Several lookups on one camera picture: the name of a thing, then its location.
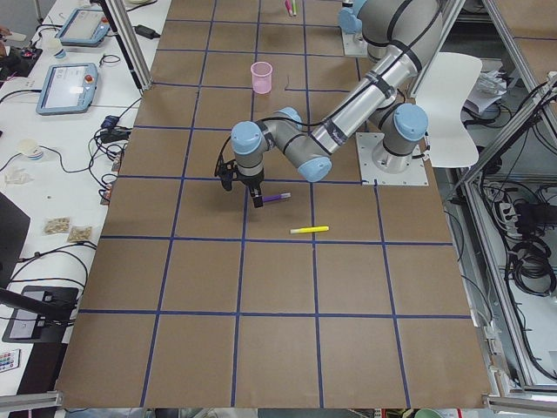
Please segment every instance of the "white chair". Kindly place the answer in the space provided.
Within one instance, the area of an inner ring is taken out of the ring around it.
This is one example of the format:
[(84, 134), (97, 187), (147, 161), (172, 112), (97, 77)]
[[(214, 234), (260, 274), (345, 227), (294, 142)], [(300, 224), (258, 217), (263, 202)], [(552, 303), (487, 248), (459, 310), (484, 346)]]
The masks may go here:
[(416, 104), (427, 114), (427, 133), (433, 167), (468, 167), (478, 161), (478, 150), (460, 121), (460, 111), (481, 71), (481, 60), (440, 52), (416, 94)]

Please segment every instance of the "person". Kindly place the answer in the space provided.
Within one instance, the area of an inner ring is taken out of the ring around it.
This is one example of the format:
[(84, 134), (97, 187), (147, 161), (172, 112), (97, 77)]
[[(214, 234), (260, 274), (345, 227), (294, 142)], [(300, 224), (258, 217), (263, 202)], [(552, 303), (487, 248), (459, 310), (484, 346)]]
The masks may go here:
[[(11, 32), (5, 26), (0, 25), (0, 35), (2, 35), (2, 37), (7, 37), (8, 35), (11, 35)], [(6, 46), (3, 44), (3, 41), (0, 40), (0, 58), (3, 58), (5, 56)]]

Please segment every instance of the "cup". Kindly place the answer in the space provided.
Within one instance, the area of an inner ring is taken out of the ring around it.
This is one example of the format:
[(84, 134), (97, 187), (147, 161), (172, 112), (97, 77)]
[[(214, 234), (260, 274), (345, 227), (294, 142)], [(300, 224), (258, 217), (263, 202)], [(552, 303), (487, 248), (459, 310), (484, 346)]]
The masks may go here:
[(252, 64), (252, 88), (258, 94), (266, 94), (272, 88), (272, 66), (264, 61)]
[(17, 151), (21, 152), (28, 159), (41, 159), (43, 150), (35, 139), (25, 138), (17, 143)]
[(44, 48), (51, 53), (54, 58), (62, 59), (66, 57), (66, 51), (62, 46), (62, 41), (57, 37), (52, 37), (46, 40)]

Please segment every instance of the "blue object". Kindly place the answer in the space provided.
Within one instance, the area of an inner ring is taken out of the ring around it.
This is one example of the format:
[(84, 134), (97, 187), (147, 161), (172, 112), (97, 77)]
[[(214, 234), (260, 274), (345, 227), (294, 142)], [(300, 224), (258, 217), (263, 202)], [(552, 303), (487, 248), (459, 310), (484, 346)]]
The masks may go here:
[[(294, 119), (297, 122), (302, 121), (302, 118), (299, 116), (298, 112), (293, 107), (285, 107), (285, 108), (279, 110), (279, 112), (284, 113), (288, 118)], [(300, 130), (302, 129), (302, 125), (300, 125), (299, 123), (296, 124), (296, 126), (298, 127), (298, 129), (300, 129)]]
[(232, 128), (232, 149), (239, 155), (254, 152), (262, 140), (263, 132), (253, 122), (240, 122)]
[(355, 17), (358, 17), (359, 11), (362, 9), (362, 7), (364, 7), (364, 4), (366, 4), (367, 2), (368, 0), (354, 0), (352, 6), (352, 13)]
[(38, 98), (39, 115), (87, 111), (95, 97), (97, 67), (93, 63), (51, 65)]
[(343, 7), (338, 14), (340, 29), (349, 34), (362, 31), (362, 21), (354, 16), (353, 7)]
[(416, 104), (404, 103), (394, 111), (394, 126), (405, 139), (419, 141), (427, 131), (427, 115)]
[(316, 157), (298, 167), (298, 172), (310, 183), (315, 183), (326, 176), (331, 167), (331, 160), (328, 157)]
[(111, 26), (100, 9), (75, 9), (56, 34), (62, 45), (97, 46)]

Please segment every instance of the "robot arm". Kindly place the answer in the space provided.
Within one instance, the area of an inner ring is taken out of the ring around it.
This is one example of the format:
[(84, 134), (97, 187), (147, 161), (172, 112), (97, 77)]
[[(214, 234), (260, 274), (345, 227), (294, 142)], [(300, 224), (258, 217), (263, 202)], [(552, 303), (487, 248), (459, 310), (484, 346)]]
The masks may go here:
[(379, 166), (401, 171), (426, 132), (427, 117), (414, 104), (395, 105), (397, 87), (432, 59), (440, 39), (440, 4), (438, 0), (355, 0), (352, 12), (362, 22), (368, 55), (377, 63), (314, 131), (302, 132), (293, 108), (235, 125), (231, 134), (235, 164), (224, 163), (221, 156), (215, 172), (226, 190), (233, 180), (240, 180), (248, 186), (254, 205), (263, 205), (263, 154), (274, 146), (305, 179), (321, 180), (331, 170), (330, 156), (372, 115), (372, 121), (386, 132), (382, 149), (374, 153)]

